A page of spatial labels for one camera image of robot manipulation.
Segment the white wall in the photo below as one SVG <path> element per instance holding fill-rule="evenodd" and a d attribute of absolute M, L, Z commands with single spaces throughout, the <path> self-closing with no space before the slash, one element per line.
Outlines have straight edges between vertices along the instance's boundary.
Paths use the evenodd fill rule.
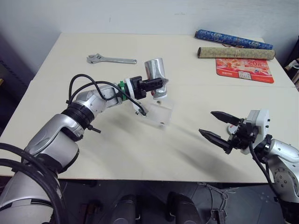
<path fill-rule="evenodd" d="M 37 72 L 60 32 L 263 37 L 281 63 L 299 34 L 298 0 L 0 0 L 0 33 Z"/>

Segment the floor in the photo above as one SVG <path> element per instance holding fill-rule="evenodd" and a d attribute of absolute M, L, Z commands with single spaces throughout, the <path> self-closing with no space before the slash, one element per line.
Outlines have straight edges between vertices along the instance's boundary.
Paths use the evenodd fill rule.
<path fill-rule="evenodd" d="M 80 221 L 82 204 L 97 201 L 101 209 L 84 224 L 108 224 L 111 212 L 118 200 L 127 194 L 142 198 L 143 224 L 168 224 L 164 218 L 165 203 L 170 191 L 190 197 L 196 205 L 203 224 L 216 224 L 211 217 L 211 193 L 209 188 L 195 182 L 154 182 L 154 181 L 66 181 L 61 180 L 61 188 L 72 224 Z M 281 209 L 274 201 L 274 195 L 266 184 L 245 186 L 239 184 L 213 184 L 224 189 L 233 187 L 234 194 L 228 194 L 226 224 L 282 224 Z M 213 208 L 218 209 L 221 195 L 212 190 Z"/>

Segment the white table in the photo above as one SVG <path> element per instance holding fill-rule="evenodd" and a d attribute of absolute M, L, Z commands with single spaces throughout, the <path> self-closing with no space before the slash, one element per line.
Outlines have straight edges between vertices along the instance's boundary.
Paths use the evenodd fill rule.
<path fill-rule="evenodd" d="M 214 59 L 198 59 L 199 46 L 219 46 L 185 35 L 61 34 L 9 121 L 1 142 L 24 148 L 56 113 L 66 108 L 68 82 L 85 73 L 96 80 L 119 82 L 146 78 L 143 62 L 162 57 L 168 95 L 175 102 L 171 122 L 157 128 L 136 119 L 131 104 L 107 109 L 94 121 L 98 134 L 86 130 L 78 142 L 80 155 L 60 178 L 130 179 L 203 182 L 266 182 L 250 155 L 223 150 L 204 139 L 199 128 L 227 138 L 226 124 L 211 111 L 246 117 L 250 110 L 270 110 L 270 134 L 299 146 L 299 97 L 274 59 L 269 62 L 274 84 L 221 77 Z M 136 65 L 88 64 L 88 54 L 135 58 Z M 75 89 L 87 81 L 80 79 Z M 0 151 L 0 157 L 18 159 Z M 11 175 L 1 168 L 1 175 Z"/>

